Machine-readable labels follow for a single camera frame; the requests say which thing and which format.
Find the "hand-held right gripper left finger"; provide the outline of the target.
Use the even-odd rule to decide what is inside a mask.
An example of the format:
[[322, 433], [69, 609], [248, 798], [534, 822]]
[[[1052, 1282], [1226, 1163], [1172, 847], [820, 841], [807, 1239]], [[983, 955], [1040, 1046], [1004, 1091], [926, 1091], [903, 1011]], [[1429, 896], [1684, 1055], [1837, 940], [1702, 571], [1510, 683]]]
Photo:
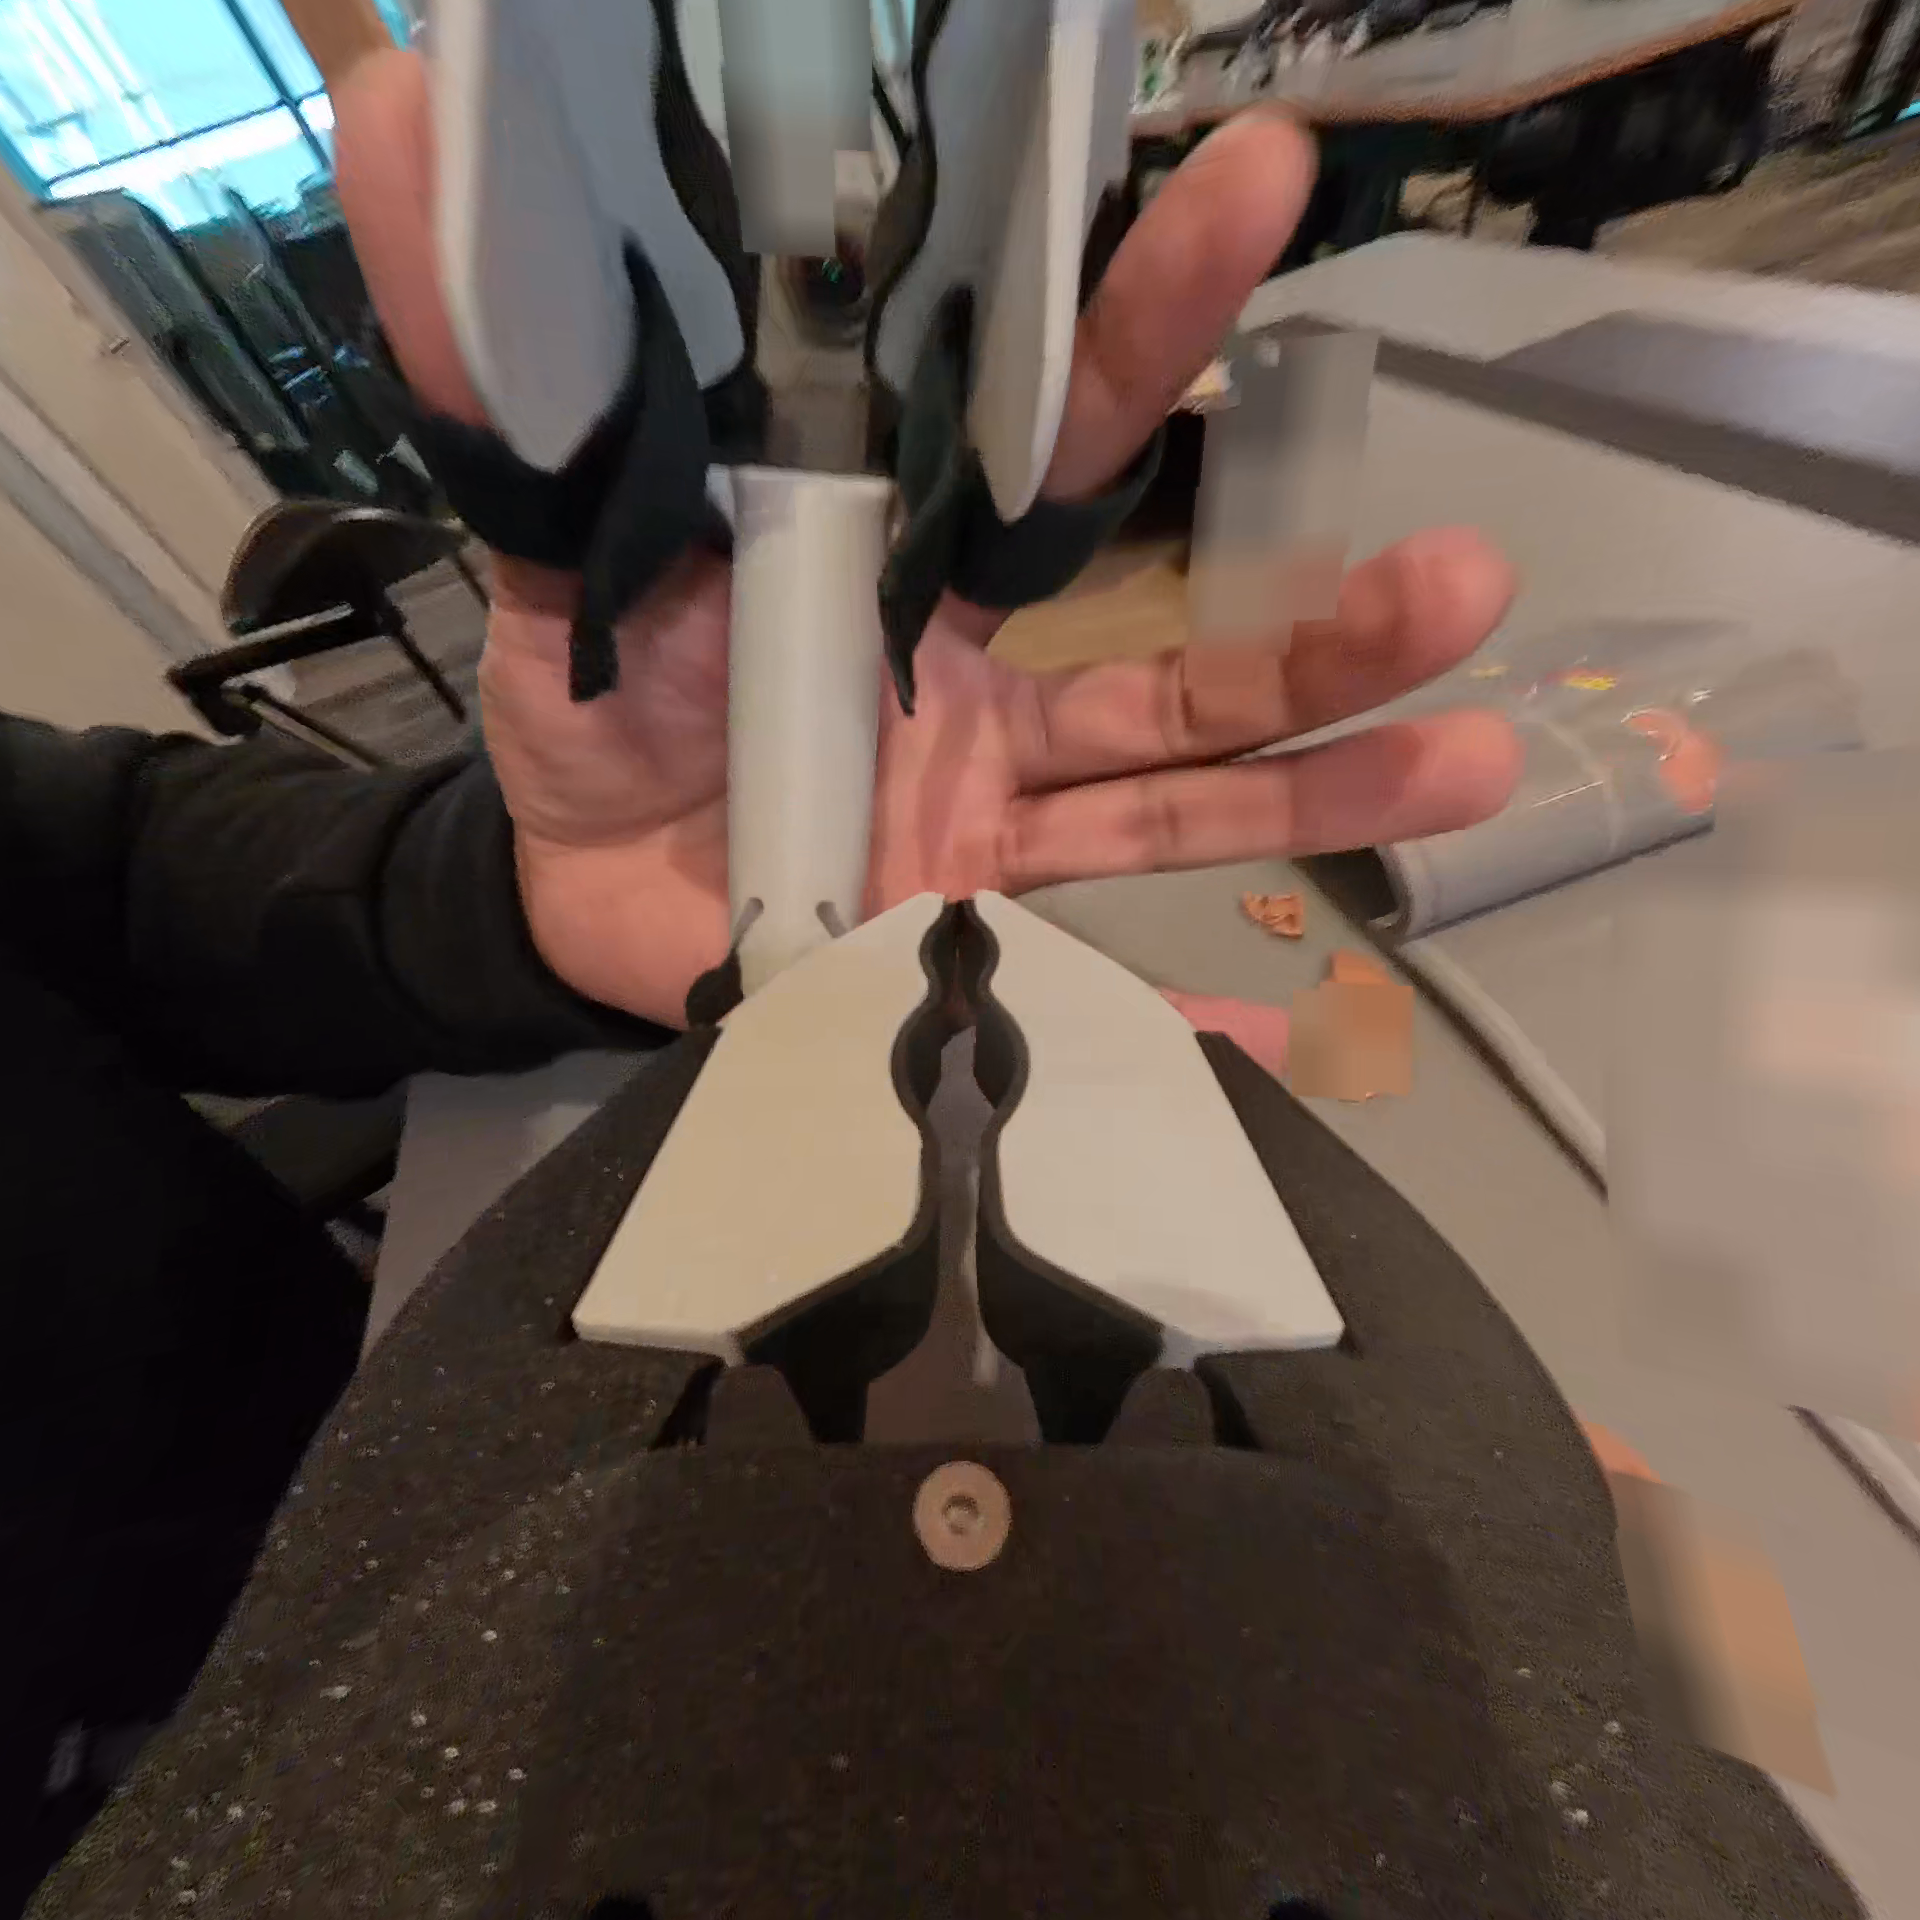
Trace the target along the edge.
[[744, 1361], [906, 1244], [920, 1126], [896, 1046], [923, 1001], [939, 895], [830, 938], [718, 1030], [578, 1300], [578, 1339]]

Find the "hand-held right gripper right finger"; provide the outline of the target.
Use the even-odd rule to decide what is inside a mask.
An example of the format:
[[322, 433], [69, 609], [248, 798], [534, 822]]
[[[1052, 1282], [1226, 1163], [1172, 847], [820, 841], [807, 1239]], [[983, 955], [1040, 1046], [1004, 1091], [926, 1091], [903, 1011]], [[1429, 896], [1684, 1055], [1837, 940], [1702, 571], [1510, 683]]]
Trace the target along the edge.
[[997, 1153], [1014, 1249], [1141, 1315], [1166, 1361], [1338, 1347], [1342, 1315], [1194, 1024], [1020, 904], [972, 905], [1020, 1042]]

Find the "grey desk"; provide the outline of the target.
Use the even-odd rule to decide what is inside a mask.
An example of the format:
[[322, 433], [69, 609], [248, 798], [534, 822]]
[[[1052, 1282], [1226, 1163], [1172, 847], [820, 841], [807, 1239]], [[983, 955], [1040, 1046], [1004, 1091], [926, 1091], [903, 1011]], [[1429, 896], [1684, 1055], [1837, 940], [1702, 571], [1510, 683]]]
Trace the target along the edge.
[[1650, 1718], [1616, 1511], [1456, 1251], [1190, 1048], [1330, 1282], [1330, 1356], [1190, 1370], [981, 1214], [1044, 1439], [983, 1570], [855, 1391], [930, 1214], [749, 1366], [562, 1332], [662, 1199], [696, 1031], [477, 1220], [364, 1375], [392, 1599], [255, 1916], [1864, 1916], [1755, 1769]]

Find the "person's left hand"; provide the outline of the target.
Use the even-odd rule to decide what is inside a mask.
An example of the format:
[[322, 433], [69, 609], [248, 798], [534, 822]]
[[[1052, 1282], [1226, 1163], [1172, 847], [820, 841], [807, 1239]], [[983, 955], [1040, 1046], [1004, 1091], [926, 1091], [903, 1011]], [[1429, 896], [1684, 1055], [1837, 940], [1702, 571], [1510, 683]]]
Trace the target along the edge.
[[[676, 1024], [734, 942], [730, 612], [734, 567], [703, 500], [703, 401], [664, 303], [615, 267], [634, 328], [611, 407], [549, 474], [519, 476], [472, 395], [426, 260], [431, 136], [413, 55], [359, 64], [338, 98], [351, 240], [431, 451], [515, 480], [539, 516], [494, 567], [486, 762], [389, 796], [355, 860], [311, 888], [428, 1018], [506, 1024], [542, 964], [621, 1018]], [[1491, 638], [1510, 569], [1470, 531], [1357, 564], [1324, 619], [1251, 640], [1026, 675], [1000, 615], [947, 598], [915, 707], [880, 695], [870, 856], [856, 907], [1024, 896], [1067, 881], [1354, 850], [1477, 826], [1520, 746], [1487, 712], [1348, 729]]]

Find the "grey instruction booklet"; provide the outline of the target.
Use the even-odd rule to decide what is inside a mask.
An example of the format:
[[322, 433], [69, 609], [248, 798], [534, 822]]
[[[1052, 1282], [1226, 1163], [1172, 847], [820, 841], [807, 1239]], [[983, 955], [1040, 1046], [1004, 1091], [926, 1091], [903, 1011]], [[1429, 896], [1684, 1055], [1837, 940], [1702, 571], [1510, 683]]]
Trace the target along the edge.
[[1512, 800], [1360, 860], [1376, 938], [1607, 1208], [1622, 1352], [1789, 1408], [1916, 1531], [1916, 727], [1813, 642], [1499, 642]]

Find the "long wooden table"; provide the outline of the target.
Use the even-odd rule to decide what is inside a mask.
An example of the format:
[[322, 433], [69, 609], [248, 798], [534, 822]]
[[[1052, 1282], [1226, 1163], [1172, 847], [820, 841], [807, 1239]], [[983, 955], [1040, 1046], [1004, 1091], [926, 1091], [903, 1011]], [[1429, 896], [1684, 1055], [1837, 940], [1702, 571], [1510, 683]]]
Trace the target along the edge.
[[1698, 47], [1778, 31], [1795, 3], [1524, 3], [1351, 55], [1189, 55], [1134, 110], [1134, 139], [1179, 138], [1274, 104], [1315, 129], [1470, 129], [1639, 76]]

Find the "light grey table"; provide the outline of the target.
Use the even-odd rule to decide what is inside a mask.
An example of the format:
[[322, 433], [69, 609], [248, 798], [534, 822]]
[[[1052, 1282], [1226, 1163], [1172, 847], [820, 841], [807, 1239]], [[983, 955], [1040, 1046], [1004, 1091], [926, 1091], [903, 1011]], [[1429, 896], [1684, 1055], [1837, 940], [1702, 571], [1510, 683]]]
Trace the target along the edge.
[[1918, 303], [1848, 286], [1408, 232], [1270, 279], [1242, 322], [1517, 355], [1694, 419], [1916, 476]]

